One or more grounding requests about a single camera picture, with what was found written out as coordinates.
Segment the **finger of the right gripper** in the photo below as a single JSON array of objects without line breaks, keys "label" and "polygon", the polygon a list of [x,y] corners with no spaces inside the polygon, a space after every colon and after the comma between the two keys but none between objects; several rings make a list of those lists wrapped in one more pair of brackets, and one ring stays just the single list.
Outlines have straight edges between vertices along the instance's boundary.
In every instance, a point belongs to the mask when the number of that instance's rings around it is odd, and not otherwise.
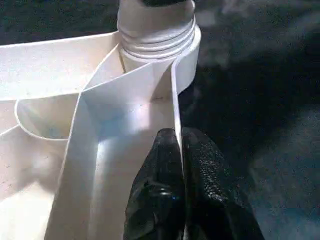
[{"label": "finger of the right gripper", "polygon": [[184,3],[187,0],[141,0],[141,2],[147,7],[165,7]]}]

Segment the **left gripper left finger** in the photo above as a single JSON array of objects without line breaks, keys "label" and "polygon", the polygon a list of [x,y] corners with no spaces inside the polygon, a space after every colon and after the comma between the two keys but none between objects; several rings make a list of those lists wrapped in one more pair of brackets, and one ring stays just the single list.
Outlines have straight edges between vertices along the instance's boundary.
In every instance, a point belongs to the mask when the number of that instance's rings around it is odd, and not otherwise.
[{"label": "left gripper left finger", "polygon": [[176,133],[158,131],[133,180],[125,209],[125,240],[181,240],[185,229],[185,183]]}]

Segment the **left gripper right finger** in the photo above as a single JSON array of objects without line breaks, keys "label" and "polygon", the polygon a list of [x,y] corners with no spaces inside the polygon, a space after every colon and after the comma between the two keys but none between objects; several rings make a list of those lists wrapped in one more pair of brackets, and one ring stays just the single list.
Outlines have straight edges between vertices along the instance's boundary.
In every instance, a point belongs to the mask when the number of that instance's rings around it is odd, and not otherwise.
[{"label": "left gripper right finger", "polygon": [[195,128],[182,128],[189,240],[262,240],[247,196],[217,145]]}]

